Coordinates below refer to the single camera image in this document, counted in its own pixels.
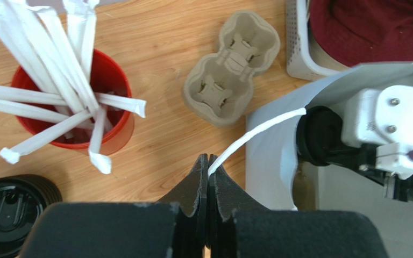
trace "white paper straw wrapper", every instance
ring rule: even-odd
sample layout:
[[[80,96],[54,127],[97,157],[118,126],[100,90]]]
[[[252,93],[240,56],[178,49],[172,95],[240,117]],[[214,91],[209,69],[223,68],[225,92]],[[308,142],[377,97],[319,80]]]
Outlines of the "white paper straw wrapper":
[[[89,81],[86,79],[84,72],[76,59],[67,35],[63,30],[60,18],[57,16],[57,12],[49,6],[37,6],[30,9],[37,13],[46,26],[52,42],[54,42],[54,45],[63,59],[60,63],[68,68],[69,75],[75,82],[72,85],[73,88],[78,93],[81,101],[87,106],[89,111],[95,117],[95,113],[98,110],[98,101],[92,92]]]
[[[268,121],[265,121],[264,123],[256,126],[254,129],[251,131],[245,133],[240,139],[236,140],[234,143],[232,143],[208,168],[208,177],[210,177],[214,172],[216,172],[216,169],[218,169],[223,162],[230,156],[232,155],[238,148],[240,148],[243,144],[245,144],[247,141],[249,141],[251,138],[256,136],[257,134],[269,129],[270,127],[279,124],[285,120],[288,120],[292,117],[296,116],[303,116],[306,114],[307,111],[305,108],[297,109],[294,111],[290,111],[284,114],[281,114],[275,118],[272,118]]]
[[[38,57],[35,49],[29,44],[25,34],[21,33],[24,31],[23,25],[17,18],[17,12],[11,8],[13,5],[12,2],[0,0],[0,40],[41,91],[58,94],[59,92],[45,65]],[[69,108],[65,106],[55,106],[55,108],[59,113],[70,114]],[[69,132],[65,136],[72,138],[73,134]]]
[[[146,101],[136,98],[120,97],[105,93],[96,93],[98,102],[115,108],[123,109],[136,113],[140,117],[145,118]]]
[[[0,112],[13,114],[14,116],[36,119],[50,123],[60,123],[68,118],[64,114],[60,114],[48,109],[42,109],[37,106],[27,105],[23,103],[4,101],[0,99]],[[82,123],[79,128],[92,130],[93,125],[90,122]]]
[[[49,75],[55,83],[56,91],[67,102],[73,113],[83,111],[84,105],[73,89],[73,82],[69,80],[68,68],[60,58],[60,51],[54,46],[46,30],[30,10],[31,7],[26,5],[25,0],[9,0],[9,3],[18,14],[19,19],[23,19],[21,20],[23,30],[18,31],[18,33],[23,32],[25,34],[34,52],[49,71]]]
[[[106,106],[101,105],[97,111],[94,130],[90,138],[89,157],[90,162],[102,173],[111,173],[112,162],[108,156],[100,154],[102,146],[103,131],[105,128]]]
[[[95,6],[99,0],[88,0],[89,10],[86,16],[86,27],[84,30],[84,39],[81,47],[81,67],[84,70],[87,81],[90,81],[90,71],[92,69],[92,56],[94,54],[95,28],[97,24],[97,14]]]
[[[76,55],[76,59],[81,61],[81,48],[86,31],[86,18],[89,8],[83,0],[63,0],[63,6],[67,11],[68,40]]]
[[[4,158],[4,160],[10,164],[15,164],[19,162],[21,156],[28,155],[36,151],[91,117],[92,114],[90,114],[87,110],[79,112],[10,149],[4,147],[0,150],[0,157]]]
[[[67,103],[56,94],[0,86],[0,99],[24,103],[66,106]]]

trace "maroon fabric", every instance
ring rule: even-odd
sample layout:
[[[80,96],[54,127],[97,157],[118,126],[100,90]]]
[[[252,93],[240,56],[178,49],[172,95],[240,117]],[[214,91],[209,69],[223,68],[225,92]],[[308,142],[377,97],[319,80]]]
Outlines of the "maroon fabric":
[[[346,66],[413,61],[413,0],[311,0],[310,27]]]

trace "red cup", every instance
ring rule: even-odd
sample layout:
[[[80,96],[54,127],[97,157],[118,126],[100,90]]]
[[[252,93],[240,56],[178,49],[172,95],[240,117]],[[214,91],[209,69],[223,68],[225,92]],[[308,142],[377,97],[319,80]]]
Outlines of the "red cup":
[[[40,91],[22,67],[16,70],[11,85],[15,88]],[[129,82],[119,65],[109,56],[96,49],[94,50],[92,60],[90,85],[94,92],[108,93],[112,91],[117,96],[132,97]],[[30,105],[55,111],[55,108],[51,105]],[[130,140],[134,128],[133,114],[128,111],[109,110],[107,117],[113,124],[113,129],[103,136],[102,148],[100,149],[100,153],[103,155],[115,153],[124,147]],[[25,117],[17,117],[17,119],[33,135],[53,125],[49,122]],[[62,136],[52,141],[51,144],[88,155],[89,142],[70,143],[69,140]]]

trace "metal screw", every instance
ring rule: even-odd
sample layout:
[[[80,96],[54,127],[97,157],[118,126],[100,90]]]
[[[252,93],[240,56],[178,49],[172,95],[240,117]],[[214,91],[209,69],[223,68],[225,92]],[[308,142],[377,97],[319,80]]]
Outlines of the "metal screw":
[[[390,125],[386,127],[386,131],[388,131],[388,133],[394,133],[397,131],[397,127],[395,125]]]
[[[369,166],[366,165],[366,164],[362,164],[362,165],[359,166],[359,171],[366,172],[368,170],[369,170]]]
[[[398,98],[393,98],[393,99],[391,99],[391,100],[389,101],[389,103],[390,103],[391,105],[393,105],[393,106],[397,106],[397,105],[399,105],[399,104],[401,103],[401,100],[398,99]]]

